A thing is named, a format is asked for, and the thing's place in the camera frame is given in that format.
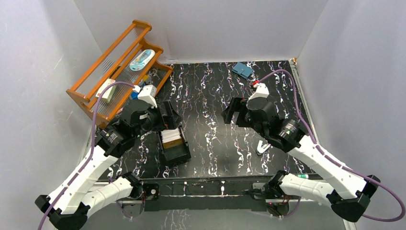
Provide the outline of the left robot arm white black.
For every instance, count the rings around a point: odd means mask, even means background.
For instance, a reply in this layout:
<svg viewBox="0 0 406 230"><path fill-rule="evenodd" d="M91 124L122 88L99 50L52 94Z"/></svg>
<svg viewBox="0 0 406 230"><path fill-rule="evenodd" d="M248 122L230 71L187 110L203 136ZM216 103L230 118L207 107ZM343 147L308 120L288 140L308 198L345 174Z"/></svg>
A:
<svg viewBox="0 0 406 230"><path fill-rule="evenodd" d="M91 148L66 180L48 195L40 195L36 206L43 213L41 229L49 220L59 230L79 230L98 210L122 198L145 196L144 182L127 172L108 185L90 192L100 176L148 132L177 130L183 118L170 101L161 109L142 100L124 106L104 128L92 128Z"/></svg>

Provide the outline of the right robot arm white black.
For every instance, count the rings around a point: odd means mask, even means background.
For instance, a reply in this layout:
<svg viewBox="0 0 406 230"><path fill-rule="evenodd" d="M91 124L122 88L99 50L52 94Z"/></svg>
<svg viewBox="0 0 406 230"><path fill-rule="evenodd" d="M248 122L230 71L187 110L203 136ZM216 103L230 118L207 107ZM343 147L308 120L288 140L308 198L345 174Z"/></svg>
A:
<svg viewBox="0 0 406 230"><path fill-rule="evenodd" d="M221 113L224 123L230 124L234 113L238 113L238 127L252 128L272 147L299 159L324 179L317 182L278 171L263 188L263 194L317 201L349 222L357 222L362 217L377 190L376 185L332 163L328 154L322 155L317 150L303 126L292 119L280 118L268 99L234 97Z"/></svg>

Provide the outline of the blue card holder wallet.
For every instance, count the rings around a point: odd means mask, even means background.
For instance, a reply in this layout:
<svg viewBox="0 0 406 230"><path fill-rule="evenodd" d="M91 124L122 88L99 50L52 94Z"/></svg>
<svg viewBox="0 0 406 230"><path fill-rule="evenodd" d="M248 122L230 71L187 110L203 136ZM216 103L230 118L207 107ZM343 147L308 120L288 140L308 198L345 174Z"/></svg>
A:
<svg viewBox="0 0 406 230"><path fill-rule="evenodd" d="M244 79L248 79L253 73L253 69L241 62L238 62L233 66L232 72Z"/></svg>

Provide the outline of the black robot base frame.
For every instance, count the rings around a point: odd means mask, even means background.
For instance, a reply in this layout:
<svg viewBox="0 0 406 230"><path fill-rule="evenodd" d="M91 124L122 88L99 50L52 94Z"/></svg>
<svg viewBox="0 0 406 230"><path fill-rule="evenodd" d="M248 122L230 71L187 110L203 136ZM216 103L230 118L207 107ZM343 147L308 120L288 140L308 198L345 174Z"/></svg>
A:
<svg viewBox="0 0 406 230"><path fill-rule="evenodd" d="M276 195L268 187L269 175L147 178L144 195L132 200L125 198L121 205L128 213L164 210L251 210L269 212L282 217L295 209L298 198Z"/></svg>

